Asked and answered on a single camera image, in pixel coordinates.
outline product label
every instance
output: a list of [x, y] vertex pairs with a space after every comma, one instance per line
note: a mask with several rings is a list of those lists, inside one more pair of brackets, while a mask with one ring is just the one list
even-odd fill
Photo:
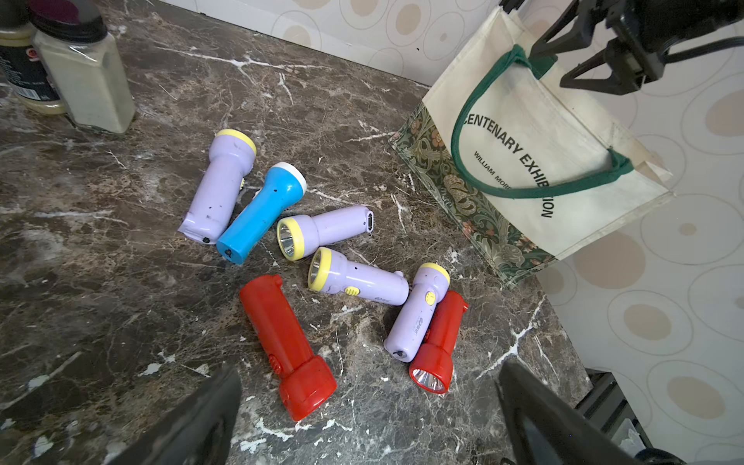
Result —
[[[499, 125], [496, 120], [485, 115], [470, 113], [467, 116], [467, 119], [464, 121], [464, 124], [474, 124], [493, 134], [493, 137], [495, 137], [497, 141], [500, 141], [501, 144], [503, 144], [503, 146], [507, 149], [507, 157], [504, 157], [503, 159], [509, 159], [509, 155], [516, 155], [522, 165], [527, 169], [527, 173], [529, 174], [529, 176], [532, 176], [532, 179], [537, 184], [537, 187], [547, 187], [551, 185], [550, 182], [548, 182], [548, 178], [545, 176], [545, 174], [543, 174], [540, 166], [537, 164], [537, 161], [533, 160], [530, 154], [524, 152], [525, 146], [521, 145], [515, 138], [510, 137], [507, 134], [506, 128], [502, 125]], [[488, 146], [488, 148], [492, 150], [500, 147], [496, 144], [495, 146], [490, 145]], [[475, 151], [473, 156], [476, 160], [478, 160], [483, 168], [485, 168], [485, 170], [490, 173], [491, 176], [493, 176], [493, 178], [498, 183], [497, 187], [511, 189], [511, 186], [509, 186], [509, 184], [506, 183], [506, 181], [503, 180], [503, 178], [499, 174], [497, 174], [496, 169], [498, 168], [494, 168], [503, 165], [502, 163], [494, 163], [494, 167], [491, 167], [491, 165], [488, 164], [487, 160], [484, 159], [484, 157], [477, 150]], [[554, 209], [555, 199], [553, 197], [545, 197], [542, 199], [542, 212], [540, 216], [543, 218], [552, 218]]]
[[0, 68], [5, 73], [8, 82], [13, 84], [13, 89], [18, 95], [43, 102], [60, 99], [49, 82], [39, 55], [32, 46], [0, 45]]

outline yellow flashlight ring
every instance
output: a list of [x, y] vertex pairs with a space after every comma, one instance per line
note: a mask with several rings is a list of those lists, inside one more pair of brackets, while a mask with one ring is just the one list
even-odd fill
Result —
[[[295, 250], [291, 256], [286, 254], [281, 243], [282, 225], [286, 226], [286, 228], [289, 229], [289, 233], [292, 235], [292, 244]], [[302, 236], [302, 228], [297, 224], [296, 219], [288, 217], [279, 220], [279, 223], [277, 223], [277, 241], [279, 242], [279, 250], [281, 250], [281, 254], [287, 260], [294, 262], [305, 256], [305, 238]]]
[[[329, 248], [319, 247], [315, 255], [312, 256], [312, 262], [310, 263], [310, 270], [307, 272], [307, 287], [311, 291], [320, 292], [325, 287], [325, 283], [328, 280], [328, 272], [330, 271], [331, 251]], [[315, 264], [318, 264], [318, 273], [315, 276], [315, 280], [312, 279], [312, 268]]]
[[253, 153], [257, 153], [256, 144], [253, 143], [250, 137], [243, 134], [241, 131], [237, 131], [235, 129], [223, 129], [222, 131], [219, 131], [214, 137], [217, 137], [218, 135], [231, 135], [235, 138], [239, 138], [241, 141], [251, 146], [251, 148], [253, 149]]
[[436, 263], [424, 263], [423, 265], [419, 266], [419, 268], [431, 268], [437, 270], [439, 273], [443, 274], [445, 278], [447, 278], [447, 285], [449, 285], [449, 273], [440, 265], [437, 265]]

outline floral pattern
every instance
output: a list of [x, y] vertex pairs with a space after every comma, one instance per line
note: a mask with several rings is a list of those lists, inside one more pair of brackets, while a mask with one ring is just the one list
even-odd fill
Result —
[[391, 144], [506, 287], [514, 287], [555, 260], [461, 178], [423, 103], [393, 135]]

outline jar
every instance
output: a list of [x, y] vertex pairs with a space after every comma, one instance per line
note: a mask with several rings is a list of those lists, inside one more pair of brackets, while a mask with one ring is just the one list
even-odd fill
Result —
[[0, 68], [23, 105], [44, 115], [61, 115], [65, 107], [31, 46], [35, 29], [19, 0], [0, 0]]
[[116, 40], [89, 0], [30, 0], [31, 42], [70, 118], [123, 133], [135, 114]]

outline red flashlight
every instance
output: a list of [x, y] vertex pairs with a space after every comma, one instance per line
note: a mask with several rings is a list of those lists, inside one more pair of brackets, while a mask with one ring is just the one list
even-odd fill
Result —
[[312, 353], [281, 284], [278, 275], [261, 276], [240, 290], [240, 300], [281, 379], [281, 400], [289, 416], [300, 421], [328, 400], [337, 384], [325, 360]]
[[444, 394], [452, 381], [452, 351], [468, 304], [455, 291], [448, 291], [437, 305], [432, 324], [416, 358], [408, 366], [411, 378], [429, 392]]

